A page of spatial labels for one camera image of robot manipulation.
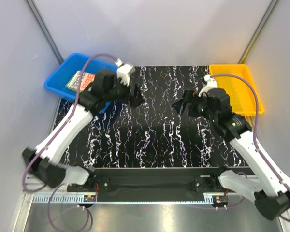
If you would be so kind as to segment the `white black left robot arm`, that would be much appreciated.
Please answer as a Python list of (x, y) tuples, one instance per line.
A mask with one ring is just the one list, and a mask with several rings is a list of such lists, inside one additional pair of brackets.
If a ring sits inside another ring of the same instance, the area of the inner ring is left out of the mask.
[(145, 102), (140, 88), (130, 93), (130, 77), (135, 68), (125, 64), (114, 72), (99, 70), (94, 80), (75, 99), (66, 116), (56, 128), (34, 149), (26, 148), (22, 158), (26, 171), (50, 188), (63, 183), (77, 184), (83, 191), (94, 188), (95, 180), (89, 171), (81, 167), (60, 164), (61, 156), (76, 135), (112, 101), (136, 108)]

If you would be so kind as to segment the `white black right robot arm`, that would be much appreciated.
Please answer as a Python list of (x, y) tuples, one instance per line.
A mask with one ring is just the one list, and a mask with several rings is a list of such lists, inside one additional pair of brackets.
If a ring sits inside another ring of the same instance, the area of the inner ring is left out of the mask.
[(214, 88), (202, 94), (186, 90), (172, 107), (178, 114), (188, 108), (190, 117), (202, 116), (212, 122), (215, 131), (244, 158), (258, 179), (249, 180), (222, 167), (210, 179), (212, 190), (228, 189), (242, 195), (253, 202), (267, 220), (274, 220), (290, 208), (290, 178), (253, 138), (252, 127), (246, 119), (232, 112), (230, 97), (225, 90)]

